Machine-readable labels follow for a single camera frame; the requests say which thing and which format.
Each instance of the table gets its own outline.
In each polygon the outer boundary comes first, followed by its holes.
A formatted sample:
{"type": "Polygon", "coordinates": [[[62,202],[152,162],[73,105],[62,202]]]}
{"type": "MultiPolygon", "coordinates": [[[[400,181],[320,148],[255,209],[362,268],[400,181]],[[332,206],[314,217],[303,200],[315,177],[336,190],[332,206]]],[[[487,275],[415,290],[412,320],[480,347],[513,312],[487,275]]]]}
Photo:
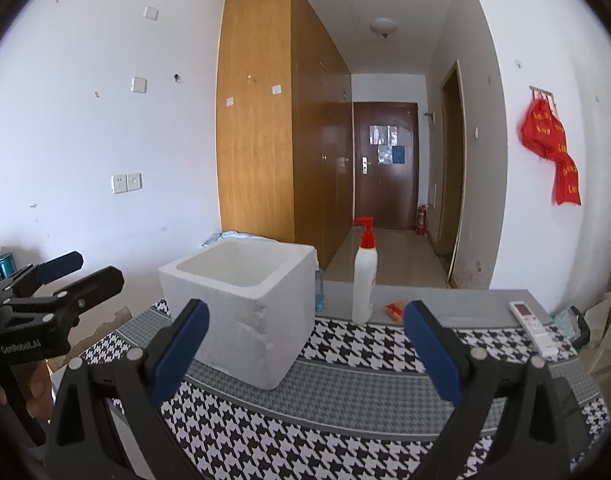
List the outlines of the table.
{"type": "MultiPolygon", "coordinates": [[[[260,390],[192,362],[163,417],[197,468],[214,478],[406,478],[415,469],[452,412],[425,375],[403,329],[375,308],[363,327],[349,320],[351,284],[326,282],[327,306],[313,334],[282,383],[260,390]]],[[[375,287],[375,303],[422,299],[463,342],[493,356],[525,362],[533,348],[508,311],[525,301],[543,322],[549,317],[527,291],[443,290],[375,287]]],[[[164,300],[83,352],[105,362],[131,346],[146,346],[171,323],[164,300]]],[[[609,414],[594,381],[554,324],[559,345],[550,360],[554,377],[565,377],[583,407],[590,433],[601,434],[609,414]]],[[[121,420],[119,401],[115,416],[121,420]]],[[[483,463],[503,410],[497,399],[463,476],[483,463]]],[[[120,431],[129,433],[121,421],[120,431]]],[[[128,438],[128,455],[136,456],[128,438]]],[[[571,457],[574,466],[583,456],[571,457]]],[[[139,467],[142,457],[135,459],[139,467]]],[[[151,476],[140,472],[142,476],[151,476]]]]}

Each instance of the air conditioner remote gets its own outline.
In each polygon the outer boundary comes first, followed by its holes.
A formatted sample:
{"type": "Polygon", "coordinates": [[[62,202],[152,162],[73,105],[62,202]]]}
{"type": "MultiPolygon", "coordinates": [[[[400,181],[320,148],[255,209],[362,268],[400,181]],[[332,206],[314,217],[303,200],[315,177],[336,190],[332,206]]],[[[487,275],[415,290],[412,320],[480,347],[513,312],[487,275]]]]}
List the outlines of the air conditioner remote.
{"type": "Polygon", "coordinates": [[[553,357],[559,353],[559,347],[554,343],[538,317],[530,307],[522,301],[510,301],[509,309],[521,323],[530,336],[532,343],[543,357],[553,357]]]}

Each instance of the wall socket panel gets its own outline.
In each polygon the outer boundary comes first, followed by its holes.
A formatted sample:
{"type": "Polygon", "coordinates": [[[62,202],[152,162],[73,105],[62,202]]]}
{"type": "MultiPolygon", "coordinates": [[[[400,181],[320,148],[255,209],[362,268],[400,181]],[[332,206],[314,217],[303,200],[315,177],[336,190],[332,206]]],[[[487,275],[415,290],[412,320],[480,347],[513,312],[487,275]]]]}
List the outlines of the wall socket panel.
{"type": "Polygon", "coordinates": [[[141,189],[141,173],[129,173],[127,175],[127,190],[135,191],[141,189]]]}
{"type": "Polygon", "coordinates": [[[141,189],[141,173],[118,174],[112,177],[112,193],[125,193],[141,189]]]}
{"type": "Polygon", "coordinates": [[[114,175],[112,177],[112,193],[127,192],[127,175],[114,175]]]}

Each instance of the fire extinguisher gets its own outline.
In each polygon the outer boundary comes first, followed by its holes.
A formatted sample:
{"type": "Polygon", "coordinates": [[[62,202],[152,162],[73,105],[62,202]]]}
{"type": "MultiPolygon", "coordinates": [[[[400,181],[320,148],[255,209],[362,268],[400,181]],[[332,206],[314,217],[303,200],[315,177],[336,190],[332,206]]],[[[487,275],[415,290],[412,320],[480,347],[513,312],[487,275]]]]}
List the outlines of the fire extinguisher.
{"type": "Polygon", "coordinates": [[[419,207],[419,213],[417,215],[417,235],[423,236],[428,232],[426,225],[428,223],[428,208],[424,205],[419,207]]]}

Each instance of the human hand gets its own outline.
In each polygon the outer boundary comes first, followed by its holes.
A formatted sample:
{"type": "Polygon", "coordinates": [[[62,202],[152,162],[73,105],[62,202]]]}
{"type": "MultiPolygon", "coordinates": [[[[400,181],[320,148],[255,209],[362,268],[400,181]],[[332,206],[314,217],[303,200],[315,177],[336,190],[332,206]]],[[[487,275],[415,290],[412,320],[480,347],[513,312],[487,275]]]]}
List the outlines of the human hand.
{"type": "MultiPolygon", "coordinates": [[[[28,413],[36,418],[50,418],[54,409],[54,401],[52,399],[50,370],[46,361],[39,361],[36,364],[36,368],[28,379],[28,390],[32,395],[26,403],[28,413]]],[[[5,391],[0,386],[0,403],[5,404],[7,402],[5,391]]]]}

